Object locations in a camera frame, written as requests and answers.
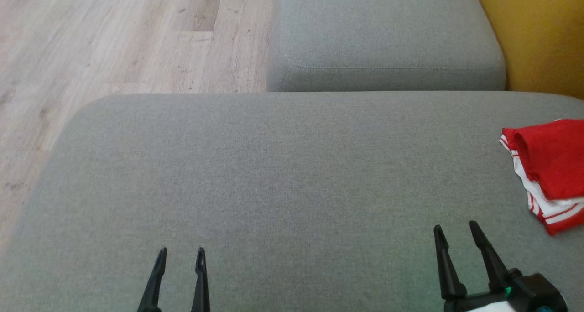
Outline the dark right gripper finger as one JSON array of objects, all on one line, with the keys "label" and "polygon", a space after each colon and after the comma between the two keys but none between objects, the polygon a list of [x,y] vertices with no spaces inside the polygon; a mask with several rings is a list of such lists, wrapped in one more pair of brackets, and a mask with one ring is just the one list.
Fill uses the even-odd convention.
[{"label": "dark right gripper finger", "polygon": [[433,228],[441,297],[444,300],[463,299],[467,288],[459,280],[449,253],[449,244],[440,225]]},{"label": "dark right gripper finger", "polygon": [[480,225],[474,221],[469,221],[469,227],[474,239],[474,243],[482,254],[484,266],[489,279],[488,287],[490,292],[504,292],[508,287],[508,269],[502,262],[498,253],[487,239]]}]

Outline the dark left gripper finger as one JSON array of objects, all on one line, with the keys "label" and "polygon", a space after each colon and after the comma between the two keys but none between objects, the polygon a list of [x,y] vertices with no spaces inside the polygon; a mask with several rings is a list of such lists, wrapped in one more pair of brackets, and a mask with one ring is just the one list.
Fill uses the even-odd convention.
[{"label": "dark left gripper finger", "polygon": [[191,306],[192,312],[210,312],[210,293],[207,276],[206,252],[198,248],[195,271],[197,275],[195,292]]},{"label": "dark left gripper finger", "polygon": [[147,281],[144,293],[138,304],[138,312],[161,312],[158,306],[159,291],[162,283],[162,277],[166,269],[167,248],[159,250],[155,264]]}]

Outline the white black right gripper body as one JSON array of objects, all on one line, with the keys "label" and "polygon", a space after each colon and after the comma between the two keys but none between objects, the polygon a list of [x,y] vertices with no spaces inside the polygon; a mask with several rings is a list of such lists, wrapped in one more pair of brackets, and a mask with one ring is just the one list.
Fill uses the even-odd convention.
[{"label": "white black right gripper body", "polygon": [[515,312],[506,300],[506,293],[478,293],[446,299],[444,312]]}]

